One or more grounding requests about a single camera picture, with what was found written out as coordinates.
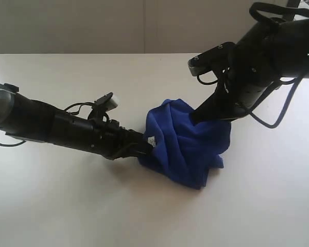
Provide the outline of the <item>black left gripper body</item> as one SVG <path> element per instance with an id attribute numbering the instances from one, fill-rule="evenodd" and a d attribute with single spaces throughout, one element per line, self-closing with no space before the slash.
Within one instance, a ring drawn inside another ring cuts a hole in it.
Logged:
<path id="1" fill-rule="evenodd" d="M 124 149 L 124 128 L 119 124 L 100 123 L 57 113 L 53 118 L 53 144 L 99 154 L 109 160 Z"/>

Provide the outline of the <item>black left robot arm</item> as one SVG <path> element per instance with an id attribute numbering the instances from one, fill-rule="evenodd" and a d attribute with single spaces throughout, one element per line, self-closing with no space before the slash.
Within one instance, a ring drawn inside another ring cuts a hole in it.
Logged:
<path id="1" fill-rule="evenodd" d="M 49 143 L 109 160 L 151 153 L 153 146 L 142 133 L 125 129 L 109 118 L 107 112 L 117 107 L 113 93 L 73 106 L 89 106 L 91 112 L 86 119 L 80 118 L 78 111 L 70 111 L 71 107 L 62 110 L 21 95 L 14 85 L 0 84 L 0 130 L 21 143 Z"/>

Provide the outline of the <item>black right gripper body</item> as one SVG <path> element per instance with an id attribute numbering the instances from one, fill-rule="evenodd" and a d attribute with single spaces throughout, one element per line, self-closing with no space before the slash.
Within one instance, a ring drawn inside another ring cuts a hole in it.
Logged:
<path id="1" fill-rule="evenodd" d="M 227 93 L 234 105 L 251 108 L 276 80 L 276 71 L 261 45 L 237 43 L 228 55 L 229 66 L 219 75 L 217 89 Z M 220 69 L 214 70 L 218 75 Z"/>

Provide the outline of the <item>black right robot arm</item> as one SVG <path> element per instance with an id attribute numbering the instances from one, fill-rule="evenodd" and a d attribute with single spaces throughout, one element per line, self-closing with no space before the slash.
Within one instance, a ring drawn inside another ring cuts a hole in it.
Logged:
<path id="1" fill-rule="evenodd" d="M 309 79 L 309 19 L 255 24 L 237 43 L 225 42 L 188 61 L 191 74 L 216 76 L 214 93 L 190 114 L 193 124 L 250 115 L 282 85 Z"/>

